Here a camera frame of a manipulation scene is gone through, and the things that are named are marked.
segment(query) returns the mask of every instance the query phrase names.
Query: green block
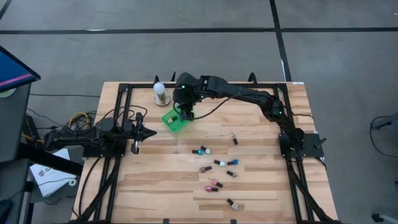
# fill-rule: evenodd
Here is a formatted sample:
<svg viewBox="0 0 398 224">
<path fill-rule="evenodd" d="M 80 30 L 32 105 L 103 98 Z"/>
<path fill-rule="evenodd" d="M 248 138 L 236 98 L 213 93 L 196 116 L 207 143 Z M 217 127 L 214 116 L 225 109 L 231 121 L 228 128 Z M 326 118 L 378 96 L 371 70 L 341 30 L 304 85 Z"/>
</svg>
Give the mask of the green block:
<svg viewBox="0 0 398 224">
<path fill-rule="evenodd" d="M 179 113 L 181 113 L 181 110 L 179 108 L 176 108 L 176 110 Z M 174 109 L 171 109 L 169 112 L 167 112 L 167 114 L 163 115 L 162 121 L 174 133 L 179 132 L 183 127 L 185 127 L 185 125 L 190 123 L 190 121 L 182 121 L 182 120 L 180 120 L 180 115 L 177 112 L 175 112 Z"/>
</svg>

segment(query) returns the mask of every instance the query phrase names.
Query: yellow cable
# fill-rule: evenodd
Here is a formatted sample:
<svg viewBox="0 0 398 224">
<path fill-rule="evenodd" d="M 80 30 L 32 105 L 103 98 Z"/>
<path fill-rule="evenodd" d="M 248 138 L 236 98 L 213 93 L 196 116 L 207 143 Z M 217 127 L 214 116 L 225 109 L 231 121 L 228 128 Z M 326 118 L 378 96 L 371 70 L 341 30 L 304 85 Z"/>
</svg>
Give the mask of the yellow cable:
<svg viewBox="0 0 398 224">
<path fill-rule="evenodd" d="M 24 137 L 24 138 L 26 138 L 26 139 L 29 139 L 29 140 L 32 140 L 32 137 L 30 137 L 30 136 L 27 136 L 26 134 L 24 134 L 24 133 L 22 133 L 22 136 Z M 40 142 L 40 143 L 44 143 L 44 141 L 43 140 L 36 140 L 37 142 Z"/>
<path fill-rule="evenodd" d="M 84 112 L 77 112 L 77 113 L 75 113 L 75 115 L 72 116 L 72 118 L 70 118 L 69 125 L 68 125 L 69 128 L 70 128 L 70 125 L 72 124 L 73 119 L 75 119 L 75 116 L 79 115 L 79 114 L 82 114 L 82 115 L 84 115 L 87 118 L 86 119 L 86 128 L 85 129 L 88 128 L 88 115 L 86 113 L 84 113 Z"/>
</svg>

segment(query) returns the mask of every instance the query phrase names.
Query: wooden plank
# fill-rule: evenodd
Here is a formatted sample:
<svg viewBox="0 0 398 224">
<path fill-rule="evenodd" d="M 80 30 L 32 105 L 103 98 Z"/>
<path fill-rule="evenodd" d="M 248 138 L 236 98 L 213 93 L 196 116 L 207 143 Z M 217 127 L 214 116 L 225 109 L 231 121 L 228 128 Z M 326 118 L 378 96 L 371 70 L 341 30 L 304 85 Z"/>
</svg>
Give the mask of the wooden plank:
<svg viewBox="0 0 398 224">
<path fill-rule="evenodd" d="M 116 82 L 104 84 L 96 121 L 114 108 L 118 85 Z M 288 83 L 287 87 L 292 111 L 311 114 L 304 85 Z M 172 90 L 167 89 L 167 93 L 171 95 Z M 273 94 L 270 89 L 259 90 Z M 231 219 L 237 219 L 238 223 L 295 222 L 286 165 L 277 140 L 280 130 L 277 124 L 265 119 L 258 106 L 230 100 L 212 115 L 188 124 L 180 133 L 171 133 L 161 121 L 171 105 L 158 107 L 153 97 L 151 88 L 133 89 L 131 104 L 148 109 L 144 125 L 158 134 L 140 143 L 138 155 L 127 149 L 121 161 L 113 223 L 161 223 L 163 218 L 169 218 L 172 223 L 230 223 Z M 205 114 L 221 101 L 206 99 L 195 106 L 195 112 Z M 315 130 L 313 119 L 308 116 L 295 116 L 294 121 L 307 133 Z M 237 146 L 230 139 L 231 132 L 238 137 Z M 210 148 L 212 155 L 192 154 L 192 150 L 200 146 Z M 213 163 L 215 159 L 225 162 L 239 159 L 241 163 L 220 167 Z M 85 162 L 82 180 L 86 179 L 94 161 L 91 158 Z M 82 210 L 98 191 L 102 166 L 103 159 L 88 179 Z M 199 173 L 203 166 L 213 168 Z M 304 160 L 304 166 L 313 197 L 329 216 L 337 218 L 325 168 L 311 158 Z M 240 178 L 232 179 L 227 170 L 237 172 Z M 217 179 L 224 187 L 219 192 L 205 191 L 211 179 Z M 230 207 L 227 198 L 238 204 L 238 211 Z M 300 200 L 305 217 L 301 195 Z M 76 211 L 78 201 L 79 197 L 75 202 Z M 108 199 L 104 198 L 102 218 L 107 204 Z"/>
</svg>

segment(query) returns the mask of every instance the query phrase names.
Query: concrete floor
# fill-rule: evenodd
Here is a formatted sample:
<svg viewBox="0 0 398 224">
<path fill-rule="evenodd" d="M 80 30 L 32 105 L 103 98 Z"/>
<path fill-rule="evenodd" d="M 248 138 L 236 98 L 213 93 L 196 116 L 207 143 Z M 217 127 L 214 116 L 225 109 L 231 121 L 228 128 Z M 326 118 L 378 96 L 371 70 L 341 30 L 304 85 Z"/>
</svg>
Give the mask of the concrete floor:
<svg viewBox="0 0 398 224">
<path fill-rule="evenodd" d="M 276 3 L 285 28 L 398 27 L 398 1 Z M 273 26 L 269 2 L 260 0 L 13 0 L 0 21 L 0 30 Z M 398 111 L 398 32 L 283 37 L 292 80 L 305 82 L 315 125 L 328 138 L 326 163 L 339 219 L 374 223 L 373 211 L 398 210 L 398 159 L 377 153 L 369 138 L 374 117 Z M 99 95 L 105 81 L 152 81 L 155 75 L 169 80 L 174 71 L 231 81 L 254 72 L 259 81 L 284 81 L 272 32 L 0 35 L 0 44 L 42 76 L 32 93 Z M 29 100 L 31 109 L 57 122 L 76 111 L 95 110 L 97 104 L 97 98 Z M 51 125 L 41 118 L 36 122 Z M 376 132 L 374 138 L 384 152 L 398 155 L 391 132 Z M 37 203 L 33 223 L 67 222 L 73 201 Z"/>
</svg>

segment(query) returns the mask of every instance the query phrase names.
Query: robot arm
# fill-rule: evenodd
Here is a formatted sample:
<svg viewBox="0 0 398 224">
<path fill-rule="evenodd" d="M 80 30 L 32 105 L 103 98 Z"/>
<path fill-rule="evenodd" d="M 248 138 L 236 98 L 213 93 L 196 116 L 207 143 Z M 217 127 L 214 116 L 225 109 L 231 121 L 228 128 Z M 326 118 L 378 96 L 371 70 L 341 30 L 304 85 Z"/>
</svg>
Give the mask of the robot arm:
<svg viewBox="0 0 398 224">
<path fill-rule="evenodd" d="M 285 113 L 284 106 L 275 96 L 266 91 L 257 91 L 229 84 L 226 80 L 201 76 L 196 79 L 188 73 L 179 76 L 173 92 L 174 102 L 179 104 L 181 119 L 194 120 L 192 109 L 197 102 L 205 98 L 234 98 L 257 104 L 263 115 L 271 122 L 276 122 L 289 138 L 289 147 L 300 150 L 303 147 L 304 132 L 296 128 Z"/>
</svg>

